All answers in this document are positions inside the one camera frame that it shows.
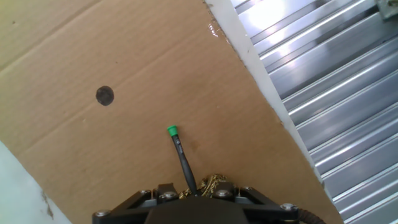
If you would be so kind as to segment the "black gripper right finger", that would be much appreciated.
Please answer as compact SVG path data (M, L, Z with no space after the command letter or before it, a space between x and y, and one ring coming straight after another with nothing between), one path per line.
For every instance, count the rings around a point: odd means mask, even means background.
M249 223L299 224L299 209L295 205L279 205L252 187L220 182L212 197L237 204Z

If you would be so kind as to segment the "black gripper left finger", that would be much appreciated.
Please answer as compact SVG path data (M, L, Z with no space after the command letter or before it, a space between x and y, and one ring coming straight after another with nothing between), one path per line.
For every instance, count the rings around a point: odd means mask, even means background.
M92 224L145 223L154 207L178 199L179 194L172 183L160 184L156 189L136 192L112 210L98 210L92 214Z

